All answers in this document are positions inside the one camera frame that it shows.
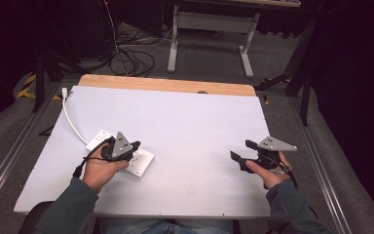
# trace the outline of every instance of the wrist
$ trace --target wrist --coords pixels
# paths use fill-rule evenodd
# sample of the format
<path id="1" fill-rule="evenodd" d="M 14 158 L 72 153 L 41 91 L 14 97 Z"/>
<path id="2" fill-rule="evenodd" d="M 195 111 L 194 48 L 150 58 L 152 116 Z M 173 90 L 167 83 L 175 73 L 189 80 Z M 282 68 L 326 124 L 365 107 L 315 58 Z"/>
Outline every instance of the wrist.
<path id="1" fill-rule="evenodd" d="M 102 185 L 94 181 L 93 179 L 90 179 L 86 176 L 83 177 L 83 182 L 92 189 L 96 194 L 98 194 L 101 191 Z"/>

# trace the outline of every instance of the dark background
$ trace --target dark background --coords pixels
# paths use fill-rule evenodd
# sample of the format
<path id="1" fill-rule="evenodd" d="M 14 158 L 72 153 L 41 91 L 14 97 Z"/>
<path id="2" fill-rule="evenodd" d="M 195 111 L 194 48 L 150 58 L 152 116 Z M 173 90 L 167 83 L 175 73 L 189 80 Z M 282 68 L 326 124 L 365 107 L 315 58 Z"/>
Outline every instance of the dark background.
<path id="1" fill-rule="evenodd" d="M 43 16 L 33 15 L 37 14 L 39 7 L 33 5 L 35 1 L 26 3 L 32 4 L 24 5 L 32 17 Z M 325 3 L 329 7 L 339 2 L 333 0 Z M 310 72 L 319 110 L 357 177 L 374 200 L 374 0 L 348 3 L 340 16 L 318 21 L 312 46 L 305 59 L 316 61 Z M 25 8 L 18 1 L 0 1 L 0 111 L 14 102 L 15 84 L 22 75 L 33 69 L 35 56 L 43 48 L 58 50 L 71 59 L 77 59 L 84 51 L 79 49 L 79 42 L 74 42 L 77 32 L 71 32 L 76 29 L 74 23 L 79 22 L 71 24 L 62 12 L 64 8 L 56 4 L 51 6 L 45 9 L 57 27 L 45 21 L 45 16 L 31 22 L 30 17 L 25 17 Z M 268 23 L 272 17 L 262 15 L 257 30 L 263 33 L 284 32 L 286 37 L 300 34 L 306 24 L 303 20 L 292 21 L 277 16 L 275 20 L 270 20 L 274 23 Z M 105 25 L 105 22 L 95 23 L 92 35 L 99 35 L 100 25 Z M 41 40 L 37 44 L 39 36 L 51 40 Z M 99 53 L 90 53 L 90 56 L 102 55 L 110 50 L 101 44 L 96 45 Z"/>

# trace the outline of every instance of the metal frame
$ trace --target metal frame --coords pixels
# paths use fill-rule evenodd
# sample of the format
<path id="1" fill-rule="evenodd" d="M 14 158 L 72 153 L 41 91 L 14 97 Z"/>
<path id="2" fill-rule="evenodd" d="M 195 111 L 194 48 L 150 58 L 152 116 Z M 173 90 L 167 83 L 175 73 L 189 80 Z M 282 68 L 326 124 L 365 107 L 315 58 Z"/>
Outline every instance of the metal frame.
<path id="1" fill-rule="evenodd" d="M 239 46 L 239 52 L 242 58 L 245 76 L 253 78 L 250 61 L 248 60 L 248 48 L 254 35 L 254 30 L 259 19 L 259 14 L 254 14 L 253 18 L 238 18 L 215 16 L 196 13 L 180 13 L 178 6 L 174 6 L 172 18 L 172 39 L 168 58 L 168 72 L 174 73 L 177 60 L 177 31 L 178 28 L 192 28 L 202 30 L 220 30 L 238 33 L 247 33 L 244 46 Z"/>

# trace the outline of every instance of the black curtain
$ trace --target black curtain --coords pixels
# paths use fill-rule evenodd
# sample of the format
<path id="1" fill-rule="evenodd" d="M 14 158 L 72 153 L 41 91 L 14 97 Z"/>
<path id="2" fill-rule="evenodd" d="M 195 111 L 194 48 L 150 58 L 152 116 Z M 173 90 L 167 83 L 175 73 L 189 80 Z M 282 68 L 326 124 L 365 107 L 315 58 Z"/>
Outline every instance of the black curtain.
<path id="1" fill-rule="evenodd" d="M 33 48 L 22 25 L 19 5 L 0 1 L 0 112 L 15 101 L 14 86 L 32 67 Z"/>
<path id="2" fill-rule="evenodd" d="M 349 1 L 312 40 L 319 110 L 374 200 L 374 0 Z"/>

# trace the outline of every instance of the jeans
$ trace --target jeans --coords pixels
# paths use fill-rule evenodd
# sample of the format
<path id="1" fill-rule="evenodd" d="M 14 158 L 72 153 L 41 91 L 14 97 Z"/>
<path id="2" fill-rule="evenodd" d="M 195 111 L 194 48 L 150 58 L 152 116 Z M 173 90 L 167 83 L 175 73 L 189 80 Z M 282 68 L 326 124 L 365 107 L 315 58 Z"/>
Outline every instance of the jeans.
<path id="1" fill-rule="evenodd" d="M 103 217 L 105 234 L 233 234 L 233 221 L 222 219 L 157 219 Z"/>

